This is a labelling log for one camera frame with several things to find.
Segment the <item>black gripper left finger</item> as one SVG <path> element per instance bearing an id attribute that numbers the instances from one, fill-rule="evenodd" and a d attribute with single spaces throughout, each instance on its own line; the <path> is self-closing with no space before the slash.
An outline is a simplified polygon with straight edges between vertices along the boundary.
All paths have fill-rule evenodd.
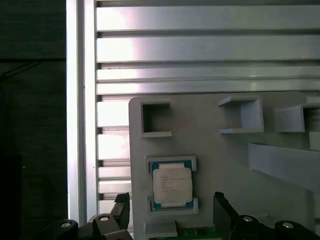
<path id="1" fill-rule="evenodd" d="M 63 219 L 49 225 L 39 233 L 41 240 L 131 240 L 128 232 L 130 222 L 130 195 L 116 196 L 110 213 L 94 215 L 80 226 L 75 220 Z"/>

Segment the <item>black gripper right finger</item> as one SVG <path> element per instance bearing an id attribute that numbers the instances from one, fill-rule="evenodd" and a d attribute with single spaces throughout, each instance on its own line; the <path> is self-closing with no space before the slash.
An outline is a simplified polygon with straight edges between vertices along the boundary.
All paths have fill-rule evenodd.
<path id="1" fill-rule="evenodd" d="M 318 240 L 303 225 L 282 220 L 268 227 L 250 215 L 239 215 L 222 192 L 213 196 L 213 224 L 223 240 Z"/>

